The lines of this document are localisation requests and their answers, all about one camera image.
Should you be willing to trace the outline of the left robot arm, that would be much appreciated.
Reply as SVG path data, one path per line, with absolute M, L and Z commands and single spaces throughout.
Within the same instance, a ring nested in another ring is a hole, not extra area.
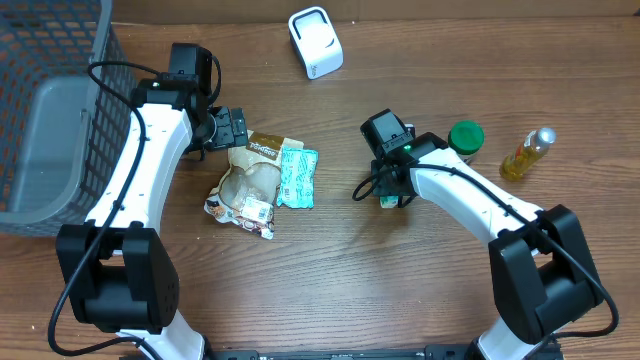
M 212 359 L 208 339 L 178 309 L 180 284 L 160 222 L 180 158 L 244 146 L 241 109 L 216 105 L 219 60 L 206 48 L 175 43 L 165 72 L 149 69 L 129 95 L 87 72 L 130 112 L 111 179 L 83 224 L 61 226 L 56 254 L 65 287 L 49 320 L 50 348 L 81 356 L 121 343 L 147 359 Z

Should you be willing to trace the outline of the mint green snack packet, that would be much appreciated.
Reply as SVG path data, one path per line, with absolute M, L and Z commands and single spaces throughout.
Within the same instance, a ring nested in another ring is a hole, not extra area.
M 292 209 L 314 207 L 314 175 L 319 154 L 311 149 L 285 147 L 281 157 L 281 184 L 277 205 Z

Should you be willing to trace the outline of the green white Knorr container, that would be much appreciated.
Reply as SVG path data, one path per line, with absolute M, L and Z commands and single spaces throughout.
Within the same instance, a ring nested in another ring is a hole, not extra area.
M 453 125 L 448 133 L 447 143 L 465 162 L 470 163 L 483 147 L 485 134 L 476 122 L 465 120 Z

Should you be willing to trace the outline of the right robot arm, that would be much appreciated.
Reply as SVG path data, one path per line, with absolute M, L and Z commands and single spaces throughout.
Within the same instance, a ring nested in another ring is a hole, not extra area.
M 560 359 L 565 326 L 602 302 L 603 288 L 577 216 L 544 210 L 502 190 L 473 170 L 484 144 L 474 122 L 457 123 L 447 138 L 416 135 L 385 109 L 360 127 L 375 158 L 352 195 L 402 208 L 420 197 L 445 210 L 488 250 L 495 324 L 469 345 L 429 345 L 428 359 Z

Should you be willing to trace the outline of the brown printed snack pouch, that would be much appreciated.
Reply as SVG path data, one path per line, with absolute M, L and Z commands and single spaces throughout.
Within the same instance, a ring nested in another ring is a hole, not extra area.
M 272 239 L 284 150 L 303 147 L 299 140 L 250 130 L 247 144 L 228 151 L 229 169 L 210 191 L 204 211 L 220 223 Z

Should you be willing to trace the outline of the yellow liquid bottle grey cap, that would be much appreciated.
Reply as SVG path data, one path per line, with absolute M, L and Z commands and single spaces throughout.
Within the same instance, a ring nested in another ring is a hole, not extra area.
M 531 131 L 515 151 L 507 155 L 501 166 L 500 175 L 509 181 L 518 181 L 542 157 L 556 141 L 556 132 L 543 127 Z

